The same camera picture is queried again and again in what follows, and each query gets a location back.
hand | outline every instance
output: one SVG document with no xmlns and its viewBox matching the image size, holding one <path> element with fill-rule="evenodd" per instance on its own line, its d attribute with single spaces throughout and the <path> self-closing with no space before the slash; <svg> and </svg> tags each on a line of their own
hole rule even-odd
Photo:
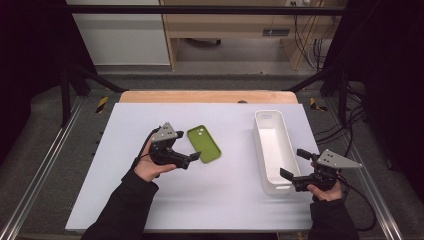
<svg viewBox="0 0 424 240">
<path fill-rule="evenodd" d="M 319 200 L 333 201 L 342 198 L 342 186 L 339 181 L 334 184 L 333 188 L 328 191 L 322 191 L 317 186 L 309 184 L 308 190 L 314 194 Z"/>
<path fill-rule="evenodd" d="M 152 140 L 150 139 L 141 153 L 142 158 L 140 158 L 140 161 L 134 169 L 134 172 L 146 182 L 151 182 L 159 176 L 159 174 L 169 172 L 177 168 L 175 164 L 162 166 L 156 165 L 150 158 L 150 155 L 148 155 L 151 144 Z"/>
</svg>

white plastic tray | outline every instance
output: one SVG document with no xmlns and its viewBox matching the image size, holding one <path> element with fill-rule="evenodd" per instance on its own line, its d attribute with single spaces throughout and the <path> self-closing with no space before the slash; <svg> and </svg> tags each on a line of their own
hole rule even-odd
<svg viewBox="0 0 424 240">
<path fill-rule="evenodd" d="M 294 176 L 299 176 L 300 171 L 281 112 L 257 111 L 254 138 L 264 191 L 272 195 L 290 194 L 293 185 L 280 176 L 280 168 Z"/>
</svg>

black sleeve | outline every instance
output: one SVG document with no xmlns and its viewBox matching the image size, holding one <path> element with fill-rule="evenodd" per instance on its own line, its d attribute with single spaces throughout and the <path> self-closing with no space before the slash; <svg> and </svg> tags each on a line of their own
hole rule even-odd
<svg viewBox="0 0 424 240">
<path fill-rule="evenodd" d="M 342 199 L 311 204 L 309 240 L 358 240 L 359 235 Z"/>
<path fill-rule="evenodd" d="M 85 231 L 82 240 L 141 239 L 158 189 L 155 183 L 144 181 L 134 170 L 128 171 L 97 221 Z"/>
</svg>

white cabinet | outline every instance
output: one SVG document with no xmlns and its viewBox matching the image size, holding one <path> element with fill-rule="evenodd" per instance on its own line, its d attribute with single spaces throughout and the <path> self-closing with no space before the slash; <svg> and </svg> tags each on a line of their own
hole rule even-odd
<svg viewBox="0 0 424 240">
<path fill-rule="evenodd" d="M 157 0 L 67 0 L 90 5 L 159 5 Z M 169 65 L 161 15 L 74 14 L 96 66 Z"/>
</svg>

black curtain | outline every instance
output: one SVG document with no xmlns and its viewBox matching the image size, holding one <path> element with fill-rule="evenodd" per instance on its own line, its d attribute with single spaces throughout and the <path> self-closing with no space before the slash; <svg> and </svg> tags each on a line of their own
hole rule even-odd
<svg viewBox="0 0 424 240">
<path fill-rule="evenodd" d="M 350 81 L 364 83 L 366 110 L 389 162 L 405 173 L 424 201 L 423 14 L 421 0 L 380 1 L 343 59 L 343 70 Z M 349 37 L 337 34 L 333 41 L 336 48 Z M 334 56 L 329 56 L 329 63 Z"/>
<path fill-rule="evenodd" d="M 64 67 L 96 73 L 72 15 L 49 12 L 46 4 L 66 1 L 0 1 L 0 164 L 30 116 L 32 97 L 60 85 Z M 84 76 L 68 77 L 78 94 L 88 93 Z"/>
</svg>

